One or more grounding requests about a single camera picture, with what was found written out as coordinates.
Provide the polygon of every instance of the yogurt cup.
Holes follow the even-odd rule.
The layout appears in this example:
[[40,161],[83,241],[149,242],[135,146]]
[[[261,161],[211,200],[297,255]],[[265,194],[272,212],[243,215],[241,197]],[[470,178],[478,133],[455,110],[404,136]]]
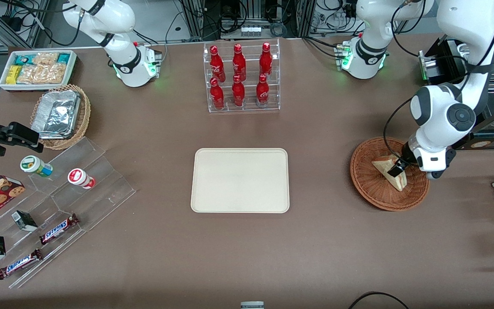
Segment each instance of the yogurt cup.
[[82,188],[92,188],[96,184],[96,180],[89,176],[81,168],[74,168],[68,174],[68,181],[70,184],[80,186]]
[[36,156],[27,156],[20,161],[20,169],[27,173],[38,174],[41,177],[49,177],[53,173],[53,166],[46,164]]

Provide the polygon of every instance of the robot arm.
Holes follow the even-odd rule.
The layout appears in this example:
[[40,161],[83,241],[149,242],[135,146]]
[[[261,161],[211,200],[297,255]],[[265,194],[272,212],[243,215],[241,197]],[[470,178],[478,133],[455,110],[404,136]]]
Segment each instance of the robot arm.
[[135,28],[135,13],[119,0],[70,0],[63,9],[67,23],[104,47],[114,63],[117,76],[130,87],[139,87],[158,74],[155,52],[136,46],[127,33]]
[[410,20],[427,14],[434,0],[358,0],[355,6],[357,17],[365,23],[361,38],[344,41],[341,68],[359,79],[369,79],[382,68],[384,54],[392,35],[392,16],[396,20]]
[[402,160],[389,172],[392,176],[409,163],[417,164],[429,178],[439,178],[455,157],[449,146],[474,127],[474,109],[486,95],[488,72],[494,64],[494,0],[442,0],[437,22],[445,34],[469,47],[470,74],[458,85],[424,86],[414,95],[410,111],[420,128],[404,145]]

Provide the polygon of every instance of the wicker basket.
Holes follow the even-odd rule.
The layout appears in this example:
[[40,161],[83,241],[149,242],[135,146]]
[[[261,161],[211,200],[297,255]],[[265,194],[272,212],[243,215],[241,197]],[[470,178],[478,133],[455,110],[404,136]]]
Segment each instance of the wicker basket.
[[[399,139],[387,137],[388,145],[395,152],[401,152],[404,145]],[[371,204],[388,211],[405,211],[424,200],[430,186],[426,174],[409,166],[405,170],[407,186],[403,191],[396,188],[371,163],[377,157],[388,156],[382,137],[375,137],[361,143],[350,161],[350,176],[359,193]]]
[[[81,90],[81,88],[75,85],[66,85],[55,89],[51,89],[49,90],[49,92],[65,91],[65,90],[74,90],[76,92],[79,92],[79,94],[81,95],[79,115],[77,117],[76,126],[74,129],[75,133],[70,139],[39,139],[39,142],[42,143],[43,146],[49,149],[63,150],[71,146],[74,146],[75,143],[79,142],[79,140],[82,139],[82,137],[84,137],[85,132],[87,131],[87,127],[89,125],[90,102],[89,102],[89,98],[85,95],[85,92]],[[30,125],[32,125],[33,119],[37,114],[37,108],[39,107],[40,102],[41,102],[41,98],[37,100],[36,107],[33,109],[33,114],[32,117],[30,118]]]

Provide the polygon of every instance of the brown table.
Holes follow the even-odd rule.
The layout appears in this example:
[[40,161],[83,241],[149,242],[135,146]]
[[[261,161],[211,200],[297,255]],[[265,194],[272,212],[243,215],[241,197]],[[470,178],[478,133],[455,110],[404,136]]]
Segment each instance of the brown table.
[[[401,40],[415,51],[435,37]],[[202,44],[170,46],[161,78],[142,88],[122,84],[102,49],[77,49],[87,136],[139,191],[22,288],[0,282],[0,308],[335,309],[369,290],[412,308],[494,308],[494,151],[459,153],[415,209],[375,209],[353,188],[349,159],[422,84],[416,59],[393,43],[382,71],[356,80],[300,39],[280,43],[282,110],[257,115],[208,113]],[[2,91],[0,123],[28,123],[37,98]],[[415,129],[405,108],[389,134]],[[202,147],[286,149],[289,211],[194,213]],[[26,178],[18,162],[29,153],[8,148],[0,174]]]

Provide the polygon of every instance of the beige tray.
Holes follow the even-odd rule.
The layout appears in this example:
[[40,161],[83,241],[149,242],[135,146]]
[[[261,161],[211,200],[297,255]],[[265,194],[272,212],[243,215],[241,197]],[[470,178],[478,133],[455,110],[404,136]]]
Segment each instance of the beige tray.
[[280,148],[202,148],[196,152],[192,210],[285,213],[289,209],[287,152]]

